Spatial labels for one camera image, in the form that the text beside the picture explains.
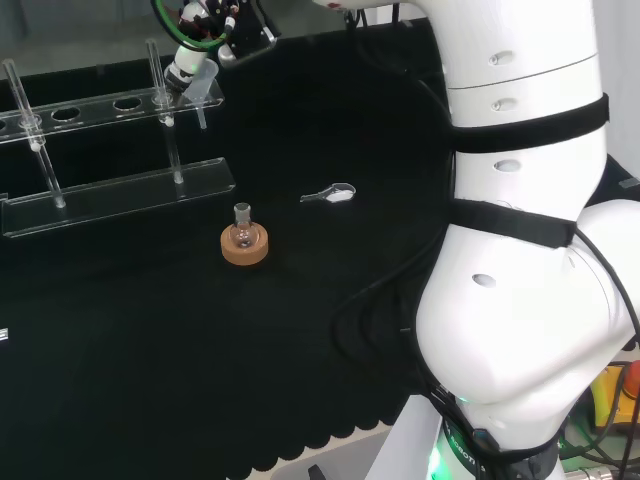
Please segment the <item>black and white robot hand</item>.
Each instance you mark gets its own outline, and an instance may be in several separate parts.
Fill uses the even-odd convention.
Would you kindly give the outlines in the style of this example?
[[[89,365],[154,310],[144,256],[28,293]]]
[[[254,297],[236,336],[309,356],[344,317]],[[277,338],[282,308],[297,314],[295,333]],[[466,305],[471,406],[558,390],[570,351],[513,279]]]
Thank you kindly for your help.
[[[152,10],[177,43],[165,81],[178,92],[189,87],[207,60],[231,69],[275,47],[281,31],[260,1],[185,1],[171,14],[162,1]]]

